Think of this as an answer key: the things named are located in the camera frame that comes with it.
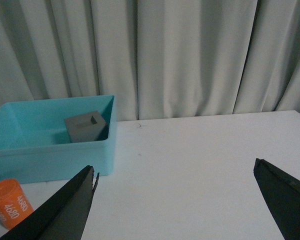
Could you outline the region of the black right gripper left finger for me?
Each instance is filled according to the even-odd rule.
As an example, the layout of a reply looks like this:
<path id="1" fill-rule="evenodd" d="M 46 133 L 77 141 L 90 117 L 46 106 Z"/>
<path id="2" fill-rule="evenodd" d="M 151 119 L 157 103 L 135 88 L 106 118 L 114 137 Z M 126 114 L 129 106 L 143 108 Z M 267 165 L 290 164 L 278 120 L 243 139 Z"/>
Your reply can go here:
<path id="1" fill-rule="evenodd" d="M 53 196 L 1 240 L 80 240 L 92 206 L 99 176 L 84 167 Z"/>

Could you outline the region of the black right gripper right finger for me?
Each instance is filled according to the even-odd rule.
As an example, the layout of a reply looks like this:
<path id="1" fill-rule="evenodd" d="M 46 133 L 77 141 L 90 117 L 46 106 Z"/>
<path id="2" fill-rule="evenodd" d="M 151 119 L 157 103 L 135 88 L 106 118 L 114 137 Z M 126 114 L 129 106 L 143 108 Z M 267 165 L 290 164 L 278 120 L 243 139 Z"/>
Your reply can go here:
<path id="1" fill-rule="evenodd" d="M 257 158 L 253 175 L 285 240 L 300 240 L 300 180 Z"/>

